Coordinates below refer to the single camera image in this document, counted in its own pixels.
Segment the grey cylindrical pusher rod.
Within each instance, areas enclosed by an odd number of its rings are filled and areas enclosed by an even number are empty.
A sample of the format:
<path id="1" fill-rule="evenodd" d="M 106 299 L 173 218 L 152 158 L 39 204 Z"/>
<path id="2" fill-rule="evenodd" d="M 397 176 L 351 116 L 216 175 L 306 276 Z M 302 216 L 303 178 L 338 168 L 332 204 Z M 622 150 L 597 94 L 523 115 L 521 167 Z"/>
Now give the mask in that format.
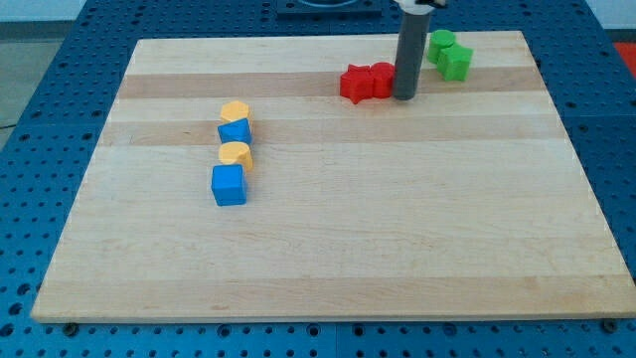
<path id="1" fill-rule="evenodd" d="M 424 48 L 433 8 L 402 9 L 395 59 L 393 97 L 399 100 L 414 98 L 423 61 Z"/>

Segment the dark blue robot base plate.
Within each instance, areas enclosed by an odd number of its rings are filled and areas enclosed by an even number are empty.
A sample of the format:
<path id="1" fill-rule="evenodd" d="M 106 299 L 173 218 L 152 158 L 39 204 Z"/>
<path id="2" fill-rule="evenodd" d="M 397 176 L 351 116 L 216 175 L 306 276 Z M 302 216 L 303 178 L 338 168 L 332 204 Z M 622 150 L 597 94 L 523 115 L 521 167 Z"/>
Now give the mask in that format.
<path id="1" fill-rule="evenodd" d="M 331 15 L 379 15 L 383 10 L 380 0 L 275 0 L 279 18 Z"/>

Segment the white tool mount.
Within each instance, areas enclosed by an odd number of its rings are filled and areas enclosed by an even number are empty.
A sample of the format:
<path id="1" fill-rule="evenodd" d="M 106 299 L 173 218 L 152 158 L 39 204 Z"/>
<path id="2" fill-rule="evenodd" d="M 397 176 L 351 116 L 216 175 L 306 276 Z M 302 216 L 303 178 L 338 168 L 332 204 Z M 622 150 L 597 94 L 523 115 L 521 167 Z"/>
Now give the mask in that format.
<path id="1" fill-rule="evenodd" d="M 395 0 L 405 13 L 431 13 L 447 7 L 447 0 Z"/>

